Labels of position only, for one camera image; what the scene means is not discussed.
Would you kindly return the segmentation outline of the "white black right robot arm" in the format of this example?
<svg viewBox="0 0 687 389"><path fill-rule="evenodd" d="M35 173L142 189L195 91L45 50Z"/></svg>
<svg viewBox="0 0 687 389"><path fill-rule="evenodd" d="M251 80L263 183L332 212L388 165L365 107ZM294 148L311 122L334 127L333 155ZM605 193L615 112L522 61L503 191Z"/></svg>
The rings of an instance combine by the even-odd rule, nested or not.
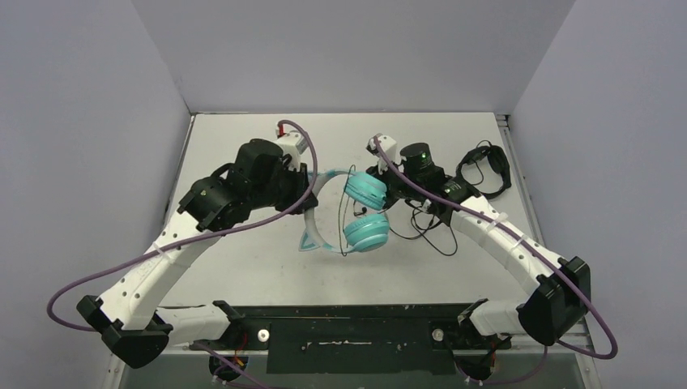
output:
<svg viewBox="0 0 687 389"><path fill-rule="evenodd" d="M403 202L434 216L487 252L526 295L472 303L457 317L461 341L477 347L490 336L527 335L544 346L560 344L587 314L587 264L564 259L516 228L474 186L436 166L427 143L403 148L400 163L394 161L395 146L381 134L369 140L367 149L378 162L365 171L361 203L386 211Z"/></svg>

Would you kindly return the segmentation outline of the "black cable pink green plugs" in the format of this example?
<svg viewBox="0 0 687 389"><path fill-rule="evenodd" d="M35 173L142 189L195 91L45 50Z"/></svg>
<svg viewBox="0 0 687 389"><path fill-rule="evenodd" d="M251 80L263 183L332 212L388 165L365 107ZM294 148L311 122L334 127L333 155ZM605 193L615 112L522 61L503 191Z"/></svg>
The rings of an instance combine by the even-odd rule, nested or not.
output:
<svg viewBox="0 0 687 389"><path fill-rule="evenodd" d="M410 227L415 231L413 235L403 235L399 232L397 232L394 228L390 227L390 232L393 233L396 237L403 239L405 241L415 241L415 240L424 240L432 249L434 249L437 253L439 253L442 256L445 257L452 257L456 255L459 251L459 242L458 239L455 235L455 233L451 230L450 235L453 240L453 250L451 251L444 251L440 249L429 237L428 233L430 231L434 231L435 229L438 229L439 227L446 227L446 224L441 221L437 215L434 215L433 213L429 213L430 219L427 225L422 226L419 221L418 221L418 215L420 214L425 214L425 211L419 206L415 205L411 200L406 199L403 201L409 208L412 209L411 214L408 219L408 223Z"/></svg>

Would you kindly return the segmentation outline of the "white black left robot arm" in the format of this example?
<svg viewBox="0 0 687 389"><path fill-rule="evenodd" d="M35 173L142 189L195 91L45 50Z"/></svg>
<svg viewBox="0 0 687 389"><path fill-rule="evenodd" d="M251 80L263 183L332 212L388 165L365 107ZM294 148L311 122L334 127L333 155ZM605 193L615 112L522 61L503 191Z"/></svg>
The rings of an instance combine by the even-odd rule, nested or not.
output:
<svg viewBox="0 0 687 389"><path fill-rule="evenodd" d="M239 315L226 302L177 308L161 302L206 250L250 229L252 211L297 215L316 204L316 168L301 161L311 147L301 130L242 144L234 161L192 184L140 261L102 294L79 301L78 312L116 357L138 369L171 345L214 340L232 348L241 341Z"/></svg>

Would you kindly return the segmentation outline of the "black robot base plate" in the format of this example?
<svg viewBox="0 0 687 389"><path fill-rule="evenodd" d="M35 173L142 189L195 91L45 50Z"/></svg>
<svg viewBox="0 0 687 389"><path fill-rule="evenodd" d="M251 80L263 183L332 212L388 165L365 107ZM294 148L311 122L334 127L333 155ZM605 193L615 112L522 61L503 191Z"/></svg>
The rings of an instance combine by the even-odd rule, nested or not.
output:
<svg viewBox="0 0 687 389"><path fill-rule="evenodd" d="M456 362L486 367L511 346L460 323L459 304L236 306L217 340L195 351L267 355L269 374L453 374Z"/></svg>

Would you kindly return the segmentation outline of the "teal cat ear headphones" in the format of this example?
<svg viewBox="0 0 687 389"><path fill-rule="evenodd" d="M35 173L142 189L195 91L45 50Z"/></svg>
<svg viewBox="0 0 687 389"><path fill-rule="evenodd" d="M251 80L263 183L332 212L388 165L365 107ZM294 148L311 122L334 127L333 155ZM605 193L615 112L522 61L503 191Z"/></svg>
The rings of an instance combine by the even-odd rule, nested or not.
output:
<svg viewBox="0 0 687 389"><path fill-rule="evenodd" d="M346 256L376 250L388 242L390 223L382 212L386 201L386 185L365 172L330 169L324 173L310 174L309 177L314 181L312 194L318 195L329 181L338 176L346 177L343 193L360 204L367 213L345 225L341 229L342 241L333 246L320 234L314 209L305 211L305 229L298 245L300 252L322 249Z"/></svg>

